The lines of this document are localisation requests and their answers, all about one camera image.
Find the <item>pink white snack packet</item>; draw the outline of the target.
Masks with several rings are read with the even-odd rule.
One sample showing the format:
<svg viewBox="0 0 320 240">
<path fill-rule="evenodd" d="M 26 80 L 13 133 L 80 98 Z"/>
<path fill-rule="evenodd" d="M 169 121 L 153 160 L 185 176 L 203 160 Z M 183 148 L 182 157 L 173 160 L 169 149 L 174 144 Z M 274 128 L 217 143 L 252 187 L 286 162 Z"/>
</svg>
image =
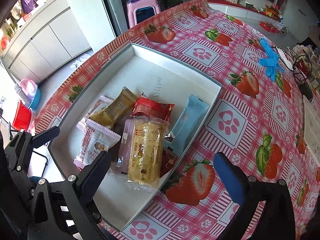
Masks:
<svg viewBox="0 0 320 240">
<path fill-rule="evenodd" d="M 91 120 L 86 120 L 86 128 L 81 143 L 81 150 L 73 163 L 82 170 L 93 163 L 100 152 L 107 152 L 121 139 L 121 136 L 111 129 Z"/>
</svg>

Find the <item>mauve snack packet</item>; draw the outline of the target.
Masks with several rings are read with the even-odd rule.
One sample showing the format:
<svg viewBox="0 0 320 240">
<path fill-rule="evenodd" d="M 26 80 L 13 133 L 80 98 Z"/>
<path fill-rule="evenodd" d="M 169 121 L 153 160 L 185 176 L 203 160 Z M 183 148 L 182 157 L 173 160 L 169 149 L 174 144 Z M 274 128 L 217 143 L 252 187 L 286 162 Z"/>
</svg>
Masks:
<svg viewBox="0 0 320 240">
<path fill-rule="evenodd" d="M 116 132 L 119 132 L 121 139 L 110 149 L 111 173 L 127 174 L 132 148 L 134 119 L 129 116 L 116 124 Z"/>
</svg>

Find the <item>white clear snack packet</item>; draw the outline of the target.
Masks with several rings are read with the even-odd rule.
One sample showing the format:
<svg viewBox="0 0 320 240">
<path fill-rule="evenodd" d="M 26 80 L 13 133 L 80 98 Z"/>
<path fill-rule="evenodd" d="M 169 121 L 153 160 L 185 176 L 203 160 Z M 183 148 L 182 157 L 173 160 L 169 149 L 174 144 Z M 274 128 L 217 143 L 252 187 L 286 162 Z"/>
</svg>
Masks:
<svg viewBox="0 0 320 240">
<path fill-rule="evenodd" d="M 99 97 L 99 99 L 94 103 L 94 105 L 91 107 L 91 109 L 85 114 L 85 116 L 77 123 L 76 127 L 84 133 L 86 130 L 86 121 L 87 119 L 94 113 L 97 113 L 104 107 L 107 107 L 113 102 L 112 99 L 107 98 L 103 95 Z"/>
</svg>

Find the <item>yellow biscuit packet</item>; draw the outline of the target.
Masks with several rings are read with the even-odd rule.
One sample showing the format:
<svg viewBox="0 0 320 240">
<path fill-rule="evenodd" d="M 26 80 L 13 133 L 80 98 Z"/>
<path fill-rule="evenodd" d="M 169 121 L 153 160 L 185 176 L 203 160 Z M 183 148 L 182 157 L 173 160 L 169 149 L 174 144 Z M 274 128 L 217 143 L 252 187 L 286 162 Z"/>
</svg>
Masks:
<svg viewBox="0 0 320 240">
<path fill-rule="evenodd" d="M 167 121 L 135 116 L 127 183 L 136 190 L 158 188 Z"/>
</svg>

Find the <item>long red snack packet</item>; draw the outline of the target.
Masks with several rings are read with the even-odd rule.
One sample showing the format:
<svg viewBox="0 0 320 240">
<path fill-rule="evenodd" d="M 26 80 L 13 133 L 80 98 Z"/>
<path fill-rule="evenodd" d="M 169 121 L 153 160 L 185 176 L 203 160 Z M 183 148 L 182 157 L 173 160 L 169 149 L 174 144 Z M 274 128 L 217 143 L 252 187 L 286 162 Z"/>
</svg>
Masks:
<svg viewBox="0 0 320 240">
<path fill-rule="evenodd" d="M 132 116 L 146 116 L 169 121 L 174 104 L 159 103 L 146 97 L 144 93 L 134 104 Z"/>
</svg>

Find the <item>light blue snack packet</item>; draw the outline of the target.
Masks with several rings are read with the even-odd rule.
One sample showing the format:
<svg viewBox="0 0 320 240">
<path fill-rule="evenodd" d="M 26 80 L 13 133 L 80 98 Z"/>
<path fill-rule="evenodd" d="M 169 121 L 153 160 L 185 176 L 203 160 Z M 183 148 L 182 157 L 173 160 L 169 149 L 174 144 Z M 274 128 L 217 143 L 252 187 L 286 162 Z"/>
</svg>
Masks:
<svg viewBox="0 0 320 240">
<path fill-rule="evenodd" d="M 165 136 L 164 146 L 174 155 L 180 157 L 208 108 L 209 106 L 205 102 L 191 94 L 182 114 L 172 130 Z"/>
</svg>

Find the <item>red gold snack packet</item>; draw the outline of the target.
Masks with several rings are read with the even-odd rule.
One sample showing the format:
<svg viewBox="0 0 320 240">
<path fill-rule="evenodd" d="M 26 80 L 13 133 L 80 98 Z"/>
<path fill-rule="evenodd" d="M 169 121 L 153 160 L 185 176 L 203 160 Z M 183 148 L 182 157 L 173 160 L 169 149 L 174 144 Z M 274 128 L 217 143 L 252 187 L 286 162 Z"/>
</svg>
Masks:
<svg viewBox="0 0 320 240">
<path fill-rule="evenodd" d="M 175 155 L 172 155 L 168 153 L 167 151 L 163 150 L 162 153 L 162 164 L 160 169 L 160 177 L 162 178 L 165 174 L 167 174 L 169 171 L 173 169 L 176 162 L 178 160 L 178 157 Z"/>
</svg>

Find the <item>strawberry pattern tablecloth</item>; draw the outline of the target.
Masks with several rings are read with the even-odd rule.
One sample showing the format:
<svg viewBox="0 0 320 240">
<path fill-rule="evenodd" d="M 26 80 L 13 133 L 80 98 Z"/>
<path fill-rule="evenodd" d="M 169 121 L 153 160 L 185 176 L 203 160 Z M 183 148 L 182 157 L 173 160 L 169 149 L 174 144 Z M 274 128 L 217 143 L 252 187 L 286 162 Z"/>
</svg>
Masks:
<svg viewBox="0 0 320 240">
<path fill-rule="evenodd" d="M 304 236 L 317 205 L 319 165 L 303 144 L 303 98 L 293 75 L 275 80 L 253 42 L 261 33 L 196 0 L 166 10 L 96 52 L 49 99 L 35 130 L 58 124 L 80 90 L 123 46 L 137 43 L 188 63 L 222 84 L 216 106 L 178 168 L 178 176 L 208 167 L 223 152 L 247 175 L 286 181 L 295 213 L 296 238 Z"/>
</svg>

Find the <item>white folded mat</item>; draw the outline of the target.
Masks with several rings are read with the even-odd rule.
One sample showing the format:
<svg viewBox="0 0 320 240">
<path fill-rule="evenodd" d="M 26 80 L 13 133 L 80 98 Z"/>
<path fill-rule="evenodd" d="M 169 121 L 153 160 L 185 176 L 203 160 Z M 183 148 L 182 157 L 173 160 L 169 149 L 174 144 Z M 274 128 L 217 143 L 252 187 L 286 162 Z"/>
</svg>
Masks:
<svg viewBox="0 0 320 240">
<path fill-rule="evenodd" d="M 312 103 L 303 96 L 304 128 L 303 138 L 308 151 L 319 166 L 319 116 Z"/>
</svg>

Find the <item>black power adapter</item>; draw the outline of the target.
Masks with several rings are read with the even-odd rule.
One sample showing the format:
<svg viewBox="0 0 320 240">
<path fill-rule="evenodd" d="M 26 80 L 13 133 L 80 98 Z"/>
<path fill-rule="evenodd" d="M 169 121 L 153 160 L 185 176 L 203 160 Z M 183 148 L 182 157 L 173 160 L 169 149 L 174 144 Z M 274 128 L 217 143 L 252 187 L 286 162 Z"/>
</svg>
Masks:
<svg viewBox="0 0 320 240">
<path fill-rule="evenodd" d="M 309 102 L 313 100 L 313 92 L 306 81 L 301 82 L 298 88 L 303 96 L 305 96 Z"/>
</svg>

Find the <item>blue rubber gloves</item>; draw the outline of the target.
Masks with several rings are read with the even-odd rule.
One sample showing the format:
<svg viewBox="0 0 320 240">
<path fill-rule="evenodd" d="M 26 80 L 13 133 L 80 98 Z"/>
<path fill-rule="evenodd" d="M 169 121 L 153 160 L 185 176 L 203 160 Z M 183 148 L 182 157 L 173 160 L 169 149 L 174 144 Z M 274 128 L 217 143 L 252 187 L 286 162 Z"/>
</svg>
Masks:
<svg viewBox="0 0 320 240">
<path fill-rule="evenodd" d="M 265 38 L 260 39 L 260 45 L 265 51 L 267 58 L 260 59 L 259 63 L 266 67 L 266 75 L 272 80 L 276 80 L 277 72 L 284 72 L 283 68 L 278 63 L 279 55 L 273 50 Z"/>
</svg>

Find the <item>pink plastic stool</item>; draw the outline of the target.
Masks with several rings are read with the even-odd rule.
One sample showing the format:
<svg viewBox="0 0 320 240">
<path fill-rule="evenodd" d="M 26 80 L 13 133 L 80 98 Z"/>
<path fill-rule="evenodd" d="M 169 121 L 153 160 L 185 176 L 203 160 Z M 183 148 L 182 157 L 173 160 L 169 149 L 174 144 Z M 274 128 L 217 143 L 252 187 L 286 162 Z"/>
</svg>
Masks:
<svg viewBox="0 0 320 240">
<path fill-rule="evenodd" d="M 158 0 L 125 0 L 129 27 L 161 12 Z"/>
</svg>

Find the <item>red flower arrangement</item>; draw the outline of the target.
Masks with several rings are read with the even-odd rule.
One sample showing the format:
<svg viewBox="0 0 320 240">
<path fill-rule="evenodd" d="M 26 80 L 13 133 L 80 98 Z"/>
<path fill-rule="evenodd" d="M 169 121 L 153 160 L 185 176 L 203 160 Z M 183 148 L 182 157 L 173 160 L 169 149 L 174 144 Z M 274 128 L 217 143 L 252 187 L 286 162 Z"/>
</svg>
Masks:
<svg viewBox="0 0 320 240">
<path fill-rule="evenodd" d="M 268 15 L 268 16 L 271 16 L 271 15 L 276 15 L 278 16 L 279 14 L 279 9 L 278 9 L 278 6 L 275 5 L 275 4 L 272 4 L 270 6 L 266 5 L 265 6 L 265 9 L 264 9 L 264 12 Z"/>
</svg>

